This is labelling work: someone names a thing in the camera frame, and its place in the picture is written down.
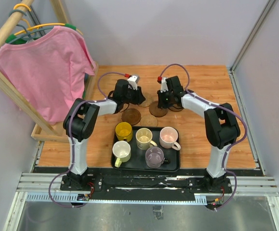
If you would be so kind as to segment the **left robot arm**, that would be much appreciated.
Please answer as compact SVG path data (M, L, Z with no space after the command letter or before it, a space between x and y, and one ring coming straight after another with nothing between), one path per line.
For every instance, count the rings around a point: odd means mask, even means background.
M63 182L69 183L70 188L81 191L88 186L87 145L97 118L117 114L125 104L139 105L146 100L138 86L139 79L136 75L119 79L115 89L103 100L74 101L63 122L70 144L70 164Z

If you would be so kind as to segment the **woven rattan coaster back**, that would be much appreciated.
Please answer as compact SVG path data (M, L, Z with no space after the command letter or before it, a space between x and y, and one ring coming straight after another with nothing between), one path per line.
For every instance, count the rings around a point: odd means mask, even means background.
M153 96L148 92L143 92L145 100L139 105L141 107L149 107L153 103Z

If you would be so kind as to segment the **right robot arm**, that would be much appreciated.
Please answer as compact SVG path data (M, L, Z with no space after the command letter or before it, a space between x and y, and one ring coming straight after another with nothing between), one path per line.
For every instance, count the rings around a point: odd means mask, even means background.
M158 108L166 109L177 105L204 119L206 137L212 147L203 186L210 193L217 191L226 180L226 164L231 145L240 136L232 106L228 103L213 103L193 91L183 89L177 76L158 77L157 82L161 85L157 91Z

